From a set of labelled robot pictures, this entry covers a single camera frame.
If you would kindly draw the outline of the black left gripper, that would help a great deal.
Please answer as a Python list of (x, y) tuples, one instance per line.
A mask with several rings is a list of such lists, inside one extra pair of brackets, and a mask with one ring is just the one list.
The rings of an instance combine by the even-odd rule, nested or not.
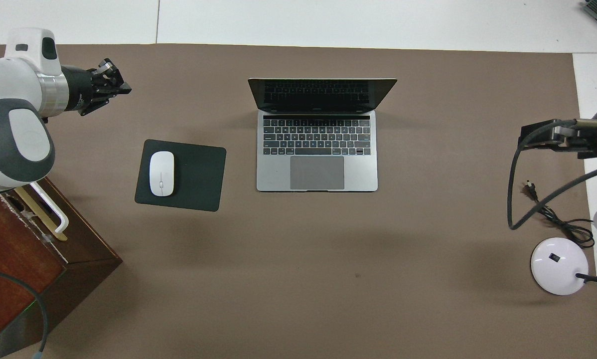
[(117, 95), (128, 95), (132, 91), (109, 58), (103, 59), (96, 68), (84, 70), (62, 65), (61, 70), (68, 85), (65, 112), (77, 111), (80, 116), (86, 116), (109, 104)]

